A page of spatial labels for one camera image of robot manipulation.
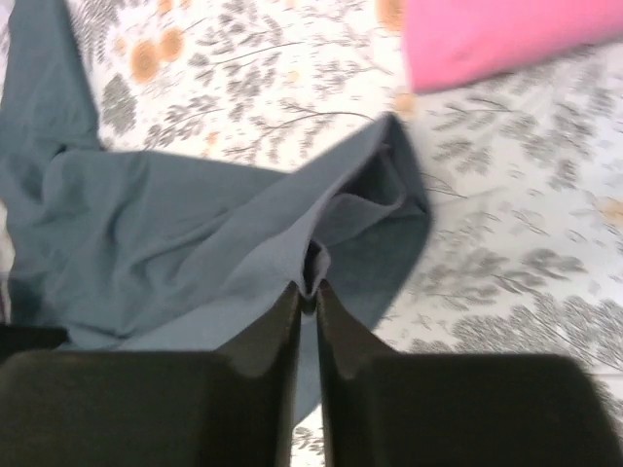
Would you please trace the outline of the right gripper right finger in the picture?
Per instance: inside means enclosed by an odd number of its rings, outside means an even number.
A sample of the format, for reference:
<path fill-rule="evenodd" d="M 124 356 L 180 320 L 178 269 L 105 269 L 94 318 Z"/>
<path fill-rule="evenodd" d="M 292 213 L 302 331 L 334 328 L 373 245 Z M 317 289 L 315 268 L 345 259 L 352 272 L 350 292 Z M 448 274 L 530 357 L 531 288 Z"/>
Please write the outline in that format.
<path fill-rule="evenodd" d="M 401 353 L 317 292 L 329 466 L 618 466 L 593 382 L 555 354 Z"/>

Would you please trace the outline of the blue-grey t-shirt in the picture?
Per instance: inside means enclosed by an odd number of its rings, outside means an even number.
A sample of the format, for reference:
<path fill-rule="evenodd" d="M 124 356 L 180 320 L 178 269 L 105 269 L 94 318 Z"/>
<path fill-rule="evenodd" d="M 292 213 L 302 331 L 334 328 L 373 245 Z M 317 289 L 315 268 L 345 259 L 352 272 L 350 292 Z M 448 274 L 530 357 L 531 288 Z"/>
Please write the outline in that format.
<path fill-rule="evenodd" d="M 431 208 L 384 115 L 291 173 L 108 153 L 61 1 L 18 1 L 1 104 L 11 320 L 75 349 L 211 350 L 289 284 L 328 280 L 374 326 L 417 261 Z"/>

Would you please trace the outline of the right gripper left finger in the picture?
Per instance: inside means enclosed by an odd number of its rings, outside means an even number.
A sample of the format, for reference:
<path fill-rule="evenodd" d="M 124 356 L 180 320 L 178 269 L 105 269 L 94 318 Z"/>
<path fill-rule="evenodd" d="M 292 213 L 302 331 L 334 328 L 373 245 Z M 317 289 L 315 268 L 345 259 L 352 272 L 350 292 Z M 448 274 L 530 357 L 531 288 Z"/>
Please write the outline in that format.
<path fill-rule="evenodd" d="M 213 351 L 17 353 L 1 368 L 5 466 L 286 466 L 300 295 Z"/>

